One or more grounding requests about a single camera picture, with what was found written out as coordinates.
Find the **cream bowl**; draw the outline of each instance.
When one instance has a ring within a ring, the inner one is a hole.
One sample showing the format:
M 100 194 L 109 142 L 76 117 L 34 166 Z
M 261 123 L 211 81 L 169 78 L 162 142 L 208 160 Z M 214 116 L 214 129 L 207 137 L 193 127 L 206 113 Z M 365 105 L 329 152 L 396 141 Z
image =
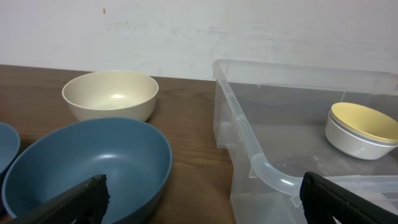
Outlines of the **cream bowl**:
M 325 135 L 337 149 L 360 159 L 378 159 L 398 147 L 398 122 L 374 109 L 336 103 Z
M 77 77 L 62 89 L 62 96 L 80 121 L 124 117 L 145 121 L 152 114 L 157 82 L 142 72 L 101 71 Z

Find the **plastic bin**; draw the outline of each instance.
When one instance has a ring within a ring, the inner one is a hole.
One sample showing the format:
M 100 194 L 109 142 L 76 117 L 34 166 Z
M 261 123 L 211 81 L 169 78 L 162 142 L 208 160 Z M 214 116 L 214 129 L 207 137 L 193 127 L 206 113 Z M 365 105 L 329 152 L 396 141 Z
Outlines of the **plastic bin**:
M 398 214 L 398 149 L 365 161 L 325 137 L 332 104 L 358 103 L 398 120 L 398 76 L 234 60 L 213 64 L 214 134 L 234 165 L 236 223 L 306 223 L 302 177 L 314 171 Z

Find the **wall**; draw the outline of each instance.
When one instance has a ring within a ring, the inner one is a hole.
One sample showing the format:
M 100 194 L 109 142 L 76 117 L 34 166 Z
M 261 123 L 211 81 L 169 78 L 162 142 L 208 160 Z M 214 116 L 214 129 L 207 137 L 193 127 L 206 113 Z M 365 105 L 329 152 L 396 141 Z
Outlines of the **wall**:
M 197 79 L 212 79 L 219 58 L 398 73 L 396 10 L 395 0 L 3 0 L 0 63 Z

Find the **bowl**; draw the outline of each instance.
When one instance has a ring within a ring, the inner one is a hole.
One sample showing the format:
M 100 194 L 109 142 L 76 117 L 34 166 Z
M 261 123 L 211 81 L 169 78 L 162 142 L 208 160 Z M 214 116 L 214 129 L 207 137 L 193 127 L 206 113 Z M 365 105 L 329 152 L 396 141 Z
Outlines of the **bowl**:
M 102 223 L 141 223 L 157 205 L 171 165 L 167 139 L 145 122 L 82 121 L 29 146 L 4 179 L 2 201 L 17 217 L 96 174 L 106 174 L 111 198 Z
M 62 96 L 80 121 L 124 117 L 145 121 L 153 112 L 157 82 L 142 72 L 102 71 L 77 77 L 62 89 Z
M 21 140 L 18 132 L 6 123 L 0 122 L 0 186 L 7 173 L 7 169 L 18 153 Z
M 360 159 L 378 159 L 398 147 L 398 122 L 354 103 L 335 103 L 325 134 L 342 152 Z

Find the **wooden table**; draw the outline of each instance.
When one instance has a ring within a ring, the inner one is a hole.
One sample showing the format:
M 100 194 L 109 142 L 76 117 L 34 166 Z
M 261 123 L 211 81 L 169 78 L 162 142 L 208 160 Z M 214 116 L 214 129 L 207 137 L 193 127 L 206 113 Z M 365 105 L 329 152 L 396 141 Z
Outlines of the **wooden table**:
M 0 65 L 0 121 L 21 135 L 20 151 L 46 134 L 77 122 L 61 96 L 86 72 Z M 213 136 L 215 83 L 155 78 L 159 96 L 147 121 L 173 151 L 170 179 L 148 223 L 233 223 L 229 193 L 233 166 Z

